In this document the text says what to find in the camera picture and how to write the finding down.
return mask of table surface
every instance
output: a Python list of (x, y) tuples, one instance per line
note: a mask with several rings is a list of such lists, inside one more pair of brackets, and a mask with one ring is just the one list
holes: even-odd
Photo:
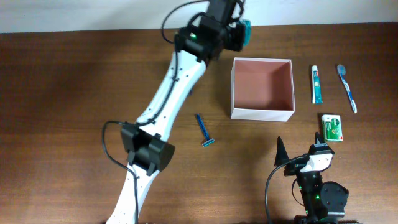
[[(277, 137), (290, 156), (306, 153), (320, 114), (333, 113), (341, 115), (345, 140), (330, 143), (336, 154), (323, 180), (349, 189), (346, 219), (396, 223), (397, 37), (397, 23), (254, 27), (249, 45), (224, 51), (182, 106), (169, 139), (175, 154), (152, 184), (140, 221), (265, 223)], [(136, 120), (172, 51), (159, 30), (1, 34), (0, 223), (105, 221), (126, 171), (105, 157), (101, 127), (109, 119)], [(234, 57), (292, 59), (296, 111), (288, 122), (229, 118)], [(358, 114), (336, 73), (339, 63)], [(310, 65), (320, 71), (323, 105), (311, 104)], [(210, 147), (200, 144), (195, 113), (216, 140)], [(119, 127), (106, 140), (125, 161)], [(293, 180), (278, 172), (271, 181), (274, 219), (305, 214), (291, 196)]]

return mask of toothbrush handle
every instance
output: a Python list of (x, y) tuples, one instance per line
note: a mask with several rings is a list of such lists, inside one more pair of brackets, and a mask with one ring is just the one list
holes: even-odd
[(346, 88), (348, 97), (349, 97), (349, 101), (351, 102), (351, 107), (353, 108), (354, 113), (357, 113), (357, 109), (356, 109), (356, 104), (353, 98), (353, 95), (351, 94), (351, 91), (349, 90), (349, 85), (346, 81), (343, 81), (344, 87)]

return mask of toothpaste tube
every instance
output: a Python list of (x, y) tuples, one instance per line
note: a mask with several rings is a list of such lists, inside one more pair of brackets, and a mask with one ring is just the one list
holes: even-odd
[(312, 103), (322, 104), (321, 83), (319, 81), (318, 67), (312, 67)]
[(323, 136), (326, 141), (343, 141), (341, 118), (338, 115), (322, 116)]

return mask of open box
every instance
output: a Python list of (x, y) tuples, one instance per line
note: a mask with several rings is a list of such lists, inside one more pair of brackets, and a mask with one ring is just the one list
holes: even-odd
[(287, 121), (294, 113), (292, 61), (235, 58), (231, 119)]

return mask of soap bar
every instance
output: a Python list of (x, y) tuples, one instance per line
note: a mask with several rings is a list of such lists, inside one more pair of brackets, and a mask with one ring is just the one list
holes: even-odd
[(323, 137), (326, 141), (343, 141), (341, 118), (339, 115), (322, 116)]

